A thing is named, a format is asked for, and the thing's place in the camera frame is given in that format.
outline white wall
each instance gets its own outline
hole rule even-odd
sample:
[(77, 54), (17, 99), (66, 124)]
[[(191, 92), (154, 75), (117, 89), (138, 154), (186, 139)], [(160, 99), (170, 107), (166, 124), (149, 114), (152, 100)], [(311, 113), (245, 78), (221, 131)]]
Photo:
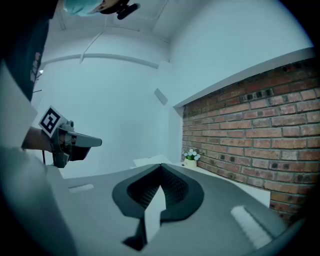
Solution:
[[(278, 1), (212, 0), (172, 42), (173, 105), (183, 106), (227, 86), (215, 84), (250, 67), (312, 46), (300, 24)], [(231, 83), (238, 80), (234, 77)]]
[(88, 58), (48, 64), (38, 81), (43, 91), (38, 124), (49, 105), (74, 121), (75, 131), (102, 139), (83, 161), (69, 162), (66, 178), (113, 173), (133, 159), (164, 154), (165, 108), (154, 95), (157, 70), (132, 62)]
[[(82, 54), (102, 27), (58, 31), (51, 27), (42, 62)], [(168, 43), (131, 29), (107, 27), (87, 50), (88, 54), (112, 54), (159, 64), (169, 60)]]

